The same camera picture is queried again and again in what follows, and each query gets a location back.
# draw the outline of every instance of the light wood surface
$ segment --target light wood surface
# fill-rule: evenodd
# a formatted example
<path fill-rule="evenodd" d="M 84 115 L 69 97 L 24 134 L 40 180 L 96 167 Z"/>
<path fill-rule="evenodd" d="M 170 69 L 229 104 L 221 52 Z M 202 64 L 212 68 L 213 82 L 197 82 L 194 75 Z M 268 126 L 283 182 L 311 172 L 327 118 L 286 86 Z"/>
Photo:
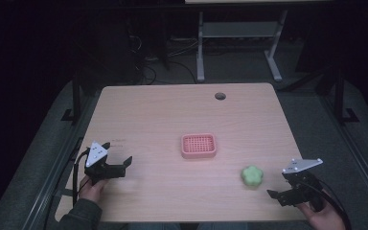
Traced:
<path fill-rule="evenodd" d="M 217 100 L 218 92 L 226 99 Z M 216 137 L 217 155 L 184 159 L 181 136 L 206 132 Z M 301 158 L 268 83 L 107 87 L 80 152 L 94 140 L 111 143 L 108 164 L 133 156 L 126 177 L 111 179 L 103 191 L 102 221 L 304 219 L 266 192 L 288 190 L 282 168 Z M 242 183 L 241 170 L 249 165 L 264 171 L 258 188 Z M 72 198 L 64 195 L 56 219 L 71 208 Z"/>
<path fill-rule="evenodd" d="M 208 3 L 294 3 L 294 2 L 331 2 L 333 0 L 185 0 L 189 4 Z"/>

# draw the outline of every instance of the gray carpet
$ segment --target gray carpet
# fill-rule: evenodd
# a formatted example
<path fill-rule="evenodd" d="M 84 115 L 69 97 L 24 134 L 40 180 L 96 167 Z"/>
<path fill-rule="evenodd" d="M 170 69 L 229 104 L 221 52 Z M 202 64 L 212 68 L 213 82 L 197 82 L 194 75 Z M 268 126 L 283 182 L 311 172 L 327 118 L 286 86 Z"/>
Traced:
<path fill-rule="evenodd" d="M 237 50 L 219 56 L 205 57 L 205 83 L 227 82 L 270 82 L 278 89 L 302 78 L 304 74 L 295 73 L 302 43 L 282 43 L 276 54 L 276 60 L 284 80 L 275 82 L 265 62 L 261 48 L 247 52 Z M 196 73 L 195 54 L 171 57 L 170 60 L 185 64 Z M 190 72 L 179 64 L 171 63 L 166 70 L 160 62 L 149 65 L 157 73 L 154 84 L 193 83 Z M 145 69 L 147 82 L 153 78 L 150 69 Z M 326 181 L 342 201 L 351 219 L 353 229 L 368 229 L 368 187 L 361 176 L 357 162 L 350 148 L 342 138 L 340 127 L 330 115 L 326 106 L 333 95 L 321 98 L 315 95 L 313 80 L 292 93 L 278 93 L 296 143 L 305 158 L 321 158 L 324 164 L 312 169 L 319 178 Z M 51 110 L 34 138 L 21 166 L 13 176 L 11 185 L 0 202 L 0 229 L 22 229 L 33 209 L 35 200 L 44 195 L 42 186 L 47 178 L 53 176 L 51 170 L 56 159 L 62 154 L 70 154 L 71 149 L 83 137 L 89 124 L 99 93 L 95 97 L 84 97 L 83 116 L 75 125 L 62 122 L 65 109 L 72 107 L 71 84 L 66 85 L 58 95 Z M 347 124 L 348 130 L 362 151 L 368 163 L 368 107 L 360 93 L 350 84 L 346 85 L 345 105 L 354 110 L 360 123 Z M 65 167 L 59 178 L 57 189 L 62 190 L 71 171 L 71 163 Z M 44 203 L 35 219 L 34 229 L 43 229 L 47 218 L 47 229 L 56 229 L 54 212 L 58 205 L 55 188 L 53 203 Z M 121 224 L 102 223 L 100 229 L 119 229 Z M 252 229 L 311 229 L 306 222 L 255 222 Z"/>

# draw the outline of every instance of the pink soap dish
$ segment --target pink soap dish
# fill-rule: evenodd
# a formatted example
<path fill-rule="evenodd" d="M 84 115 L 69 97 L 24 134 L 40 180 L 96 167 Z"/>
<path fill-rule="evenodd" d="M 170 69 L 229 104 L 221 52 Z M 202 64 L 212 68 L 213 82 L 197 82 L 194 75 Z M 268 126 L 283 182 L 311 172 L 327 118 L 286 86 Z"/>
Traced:
<path fill-rule="evenodd" d="M 217 154 L 217 145 L 211 133 L 188 134 L 181 138 L 181 155 L 186 159 L 208 158 Z"/>

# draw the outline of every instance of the human hand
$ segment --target human hand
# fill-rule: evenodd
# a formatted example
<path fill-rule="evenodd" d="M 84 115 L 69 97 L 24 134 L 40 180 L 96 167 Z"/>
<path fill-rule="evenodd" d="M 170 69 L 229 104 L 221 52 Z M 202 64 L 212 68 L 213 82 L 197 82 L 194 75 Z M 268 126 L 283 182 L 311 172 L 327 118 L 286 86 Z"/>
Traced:
<path fill-rule="evenodd" d="M 345 224 L 335 208 L 327 200 L 322 201 L 324 209 L 317 213 L 305 203 L 297 204 L 296 207 L 315 230 L 345 230 Z"/>
<path fill-rule="evenodd" d="M 92 180 L 86 175 L 80 182 L 80 198 L 89 199 L 98 203 L 101 199 L 101 193 L 108 180 L 100 180 L 95 185 L 92 185 Z"/>

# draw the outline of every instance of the green object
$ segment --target green object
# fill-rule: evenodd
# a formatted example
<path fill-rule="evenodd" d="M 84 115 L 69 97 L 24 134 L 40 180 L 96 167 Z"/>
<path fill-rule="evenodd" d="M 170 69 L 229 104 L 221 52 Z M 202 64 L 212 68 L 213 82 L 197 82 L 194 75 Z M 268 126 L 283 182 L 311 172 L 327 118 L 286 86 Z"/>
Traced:
<path fill-rule="evenodd" d="M 262 184 L 263 171 L 256 166 L 249 166 L 241 171 L 243 183 L 247 186 L 259 186 Z"/>

